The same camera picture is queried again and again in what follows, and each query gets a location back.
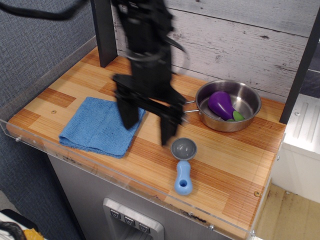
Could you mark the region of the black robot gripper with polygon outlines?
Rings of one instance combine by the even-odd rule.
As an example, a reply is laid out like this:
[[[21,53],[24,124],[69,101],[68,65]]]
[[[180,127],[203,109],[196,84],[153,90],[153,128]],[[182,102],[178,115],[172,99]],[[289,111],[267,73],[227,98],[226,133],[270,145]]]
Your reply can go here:
[[[171,85],[172,55],[169,49],[138,53],[127,51],[131,74],[116,74],[115,96],[124,127],[129,130],[139,120],[138,108],[160,117],[161,145],[176,135],[183,121],[186,99]]]

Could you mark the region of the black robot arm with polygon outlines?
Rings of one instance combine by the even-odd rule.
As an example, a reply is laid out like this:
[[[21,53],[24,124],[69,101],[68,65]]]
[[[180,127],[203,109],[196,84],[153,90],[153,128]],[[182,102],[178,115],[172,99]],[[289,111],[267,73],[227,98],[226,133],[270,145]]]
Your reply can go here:
[[[160,117],[161,144],[175,136],[183,121],[186,99],[171,85],[171,47],[183,47],[168,37],[173,16],[162,0],[114,0],[127,39],[131,74],[116,74],[115,97],[126,129],[139,121],[138,109]]]

